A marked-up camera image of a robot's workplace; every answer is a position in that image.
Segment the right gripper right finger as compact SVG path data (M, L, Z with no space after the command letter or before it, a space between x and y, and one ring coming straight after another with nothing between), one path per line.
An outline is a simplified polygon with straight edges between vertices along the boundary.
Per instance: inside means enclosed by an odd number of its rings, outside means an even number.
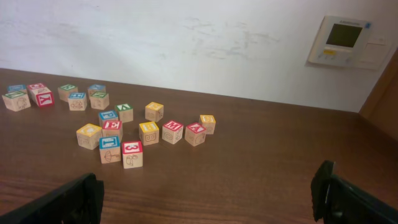
M334 165L325 160L310 185L316 222L397 224L396 209L334 174Z

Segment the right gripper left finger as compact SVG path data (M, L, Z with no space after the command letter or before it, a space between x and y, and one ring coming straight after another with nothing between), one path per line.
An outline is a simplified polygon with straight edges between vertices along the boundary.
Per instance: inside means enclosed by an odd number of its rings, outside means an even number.
M103 201L104 182L88 173L1 215L1 223L100 223Z

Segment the yellow C block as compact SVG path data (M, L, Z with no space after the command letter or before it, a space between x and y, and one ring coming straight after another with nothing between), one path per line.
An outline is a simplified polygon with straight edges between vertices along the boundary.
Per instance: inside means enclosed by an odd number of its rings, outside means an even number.
M76 131L78 145L89 150L94 150L99 146L102 135L100 126L88 123Z

